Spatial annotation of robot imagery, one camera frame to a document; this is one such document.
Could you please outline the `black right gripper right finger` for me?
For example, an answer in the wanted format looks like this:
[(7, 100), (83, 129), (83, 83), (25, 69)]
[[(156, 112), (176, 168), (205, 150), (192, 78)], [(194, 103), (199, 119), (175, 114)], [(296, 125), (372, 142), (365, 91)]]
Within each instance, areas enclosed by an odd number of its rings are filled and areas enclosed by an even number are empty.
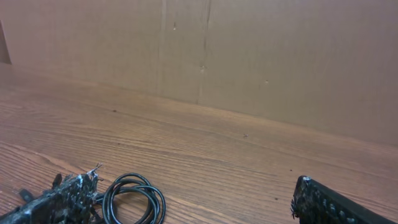
[(306, 175), (297, 179), (290, 209), (300, 224), (395, 224)]

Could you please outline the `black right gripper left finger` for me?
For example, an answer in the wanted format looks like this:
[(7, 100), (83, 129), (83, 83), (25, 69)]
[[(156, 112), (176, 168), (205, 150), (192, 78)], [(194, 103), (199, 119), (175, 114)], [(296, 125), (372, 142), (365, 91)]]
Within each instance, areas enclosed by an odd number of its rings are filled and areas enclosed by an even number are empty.
[(52, 188), (35, 197), (27, 189), (19, 191), (25, 204), (1, 215), (1, 224), (102, 223), (95, 210), (99, 181), (96, 170), (63, 177), (57, 174)]

